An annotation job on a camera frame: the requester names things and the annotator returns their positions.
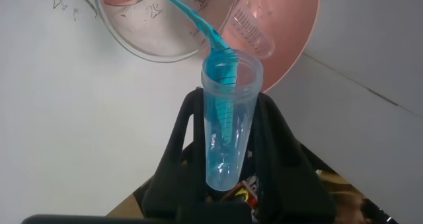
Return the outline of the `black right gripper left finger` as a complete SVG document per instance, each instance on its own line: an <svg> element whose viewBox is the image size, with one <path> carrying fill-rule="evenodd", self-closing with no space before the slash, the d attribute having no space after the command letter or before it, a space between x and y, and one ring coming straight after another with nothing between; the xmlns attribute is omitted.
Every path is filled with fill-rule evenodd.
<svg viewBox="0 0 423 224"><path fill-rule="evenodd" d="M183 143L193 117L191 159L182 165ZM183 100L169 142L142 201L148 218L175 219L206 200L206 161L203 90L188 93Z"/></svg>

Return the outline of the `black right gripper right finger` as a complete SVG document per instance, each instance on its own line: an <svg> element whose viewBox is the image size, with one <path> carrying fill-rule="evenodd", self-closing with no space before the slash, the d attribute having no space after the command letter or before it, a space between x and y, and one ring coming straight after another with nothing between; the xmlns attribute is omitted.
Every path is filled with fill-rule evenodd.
<svg viewBox="0 0 423 224"><path fill-rule="evenodd" d="M260 223L333 223L336 204L276 103L257 99L252 122Z"/></svg>

